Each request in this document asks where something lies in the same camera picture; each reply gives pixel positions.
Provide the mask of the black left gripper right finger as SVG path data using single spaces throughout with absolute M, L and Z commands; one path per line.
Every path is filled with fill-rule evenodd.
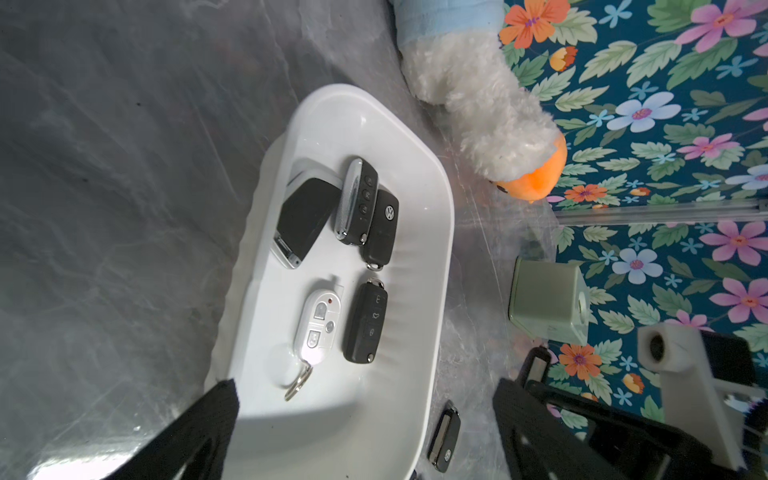
M 660 451 L 637 428 L 592 419 L 583 440 L 519 383 L 502 379 L 492 398 L 515 479 L 658 479 Z

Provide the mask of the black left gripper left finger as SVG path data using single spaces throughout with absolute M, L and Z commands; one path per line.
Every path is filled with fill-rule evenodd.
M 108 477 L 220 479 L 238 412 L 235 381 L 220 381 Z

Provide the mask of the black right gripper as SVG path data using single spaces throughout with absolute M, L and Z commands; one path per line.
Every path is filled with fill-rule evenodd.
M 529 351 L 515 380 L 515 467 L 525 479 L 762 479 L 767 402 L 738 414 L 744 466 L 718 466 L 713 452 L 677 427 L 548 383 L 551 355 Z

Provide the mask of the white car key fob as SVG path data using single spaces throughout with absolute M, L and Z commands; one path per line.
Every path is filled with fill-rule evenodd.
M 321 364 L 335 343 L 342 302 L 335 290 L 311 292 L 303 306 L 293 342 L 293 353 L 301 364 L 300 372 L 284 395 L 291 401 L 306 385 L 314 368 Z

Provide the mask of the black shield-shaped car key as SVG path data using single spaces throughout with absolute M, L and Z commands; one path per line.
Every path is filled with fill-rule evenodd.
M 340 197 L 338 186 L 317 176 L 299 175 L 288 184 L 272 243 L 272 252 L 286 268 L 303 263 Z

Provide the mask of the black car key top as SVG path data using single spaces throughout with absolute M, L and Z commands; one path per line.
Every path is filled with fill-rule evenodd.
M 363 158 L 354 158 L 347 170 L 334 232 L 346 245 L 361 246 L 367 241 L 373 220 L 379 176 Z

